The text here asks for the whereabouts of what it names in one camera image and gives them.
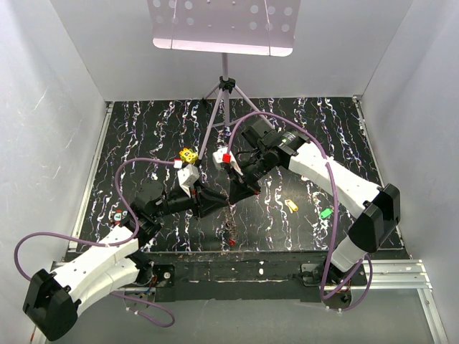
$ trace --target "red block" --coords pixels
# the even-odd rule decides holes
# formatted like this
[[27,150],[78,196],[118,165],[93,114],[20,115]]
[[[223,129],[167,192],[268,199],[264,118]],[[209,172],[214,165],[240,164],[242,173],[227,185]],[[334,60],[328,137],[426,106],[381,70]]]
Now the red block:
[[223,162],[231,163],[231,154],[228,154],[228,153],[223,154]]

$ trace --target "music stand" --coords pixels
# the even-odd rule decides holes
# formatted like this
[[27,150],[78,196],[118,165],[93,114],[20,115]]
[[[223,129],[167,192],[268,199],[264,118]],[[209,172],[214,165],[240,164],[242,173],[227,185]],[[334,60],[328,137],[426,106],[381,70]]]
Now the music stand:
[[[228,54],[284,57],[293,51],[296,20],[301,0],[147,0],[153,22],[153,44],[162,49],[222,53],[222,76],[204,96],[219,89],[199,160],[212,128],[231,126],[230,93],[235,90],[250,101],[228,73]],[[224,122],[214,124],[224,102]],[[265,116],[261,116],[272,127]]]

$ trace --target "white enclosure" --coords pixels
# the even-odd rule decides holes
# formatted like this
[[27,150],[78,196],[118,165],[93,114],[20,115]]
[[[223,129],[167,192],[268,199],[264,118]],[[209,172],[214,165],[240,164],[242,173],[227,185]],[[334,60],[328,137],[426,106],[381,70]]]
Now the white enclosure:
[[[221,75],[218,54],[156,48],[146,0],[51,2],[105,100],[201,98]],[[362,94],[411,3],[302,0],[293,53],[230,55],[229,73],[249,97]]]
[[423,259],[448,339],[459,343],[459,4],[415,0],[363,97],[384,180],[402,195],[400,228]]
[[[0,1],[0,40],[0,343],[28,343],[13,249],[35,231],[72,232],[105,103],[48,0]],[[23,268],[49,269],[67,245],[30,240]]]
[[[0,343],[29,340],[13,249],[35,231],[71,233],[104,101],[201,98],[221,74],[218,54],[155,47],[151,26],[146,0],[0,1]],[[401,190],[404,242],[427,267],[451,343],[459,343],[458,32],[456,0],[302,0],[292,54],[229,56],[250,97],[363,95],[382,176]],[[34,239],[20,260],[32,274],[66,246]]]

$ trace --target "green object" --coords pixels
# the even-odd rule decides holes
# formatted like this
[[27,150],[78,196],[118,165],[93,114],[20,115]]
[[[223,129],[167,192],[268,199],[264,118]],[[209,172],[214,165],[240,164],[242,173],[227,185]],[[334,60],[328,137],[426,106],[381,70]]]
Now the green object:
[[321,212],[320,217],[321,219],[327,219],[328,217],[332,215],[332,213],[333,213],[333,209],[327,208]]

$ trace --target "patterned black mat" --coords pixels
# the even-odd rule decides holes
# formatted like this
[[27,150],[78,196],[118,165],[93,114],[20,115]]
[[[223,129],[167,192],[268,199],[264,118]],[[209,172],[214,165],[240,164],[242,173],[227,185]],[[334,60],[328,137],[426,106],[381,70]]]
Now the patterned black mat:
[[[294,120],[322,143],[328,155],[352,172],[379,183],[378,173],[363,128],[351,98],[280,98],[254,99],[263,110]],[[198,100],[116,102],[100,156],[98,171],[80,238],[102,239],[110,231],[110,219],[122,212],[113,179],[119,165],[134,157],[173,160],[184,148],[198,150],[209,120],[209,108]],[[233,119],[250,112],[241,100],[232,100]],[[223,109],[217,122],[223,119]],[[284,127],[283,123],[273,121]],[[212,152],[226,145],[230,129],[214,129],[209,139],[207,158],[202,164],[202,180],[218,191],[228,191],[230,183],[225,172],[212,163]],[[233,152],[249,148],[242,136],[235,141]],[[166,190],[178,186],[176,170],[164,166],[136,163],[122,175],[123,192],[132,199],[136,189],[148,179],[163,181]],[[286,251],[328,249],[333,216],[319,215],[332,209],[332,197],[305,177],[282,168],[272,170],[260,181],[262,193],[237,205],[217,211],[204,219],[195,219],[191,212],[164,218],[160,234],[149,250],[219,251],[230,247],[224,240],[223,228],[228,218],[235,221],[237,245],[231,250]],[[285,200],[299,207],[291,213]],[[340,238],[351,226],[353,218],[342,206],[339,209]],[[394,232],[384,248],[401,248]],[[84,251],[87,247],[78,247]]]

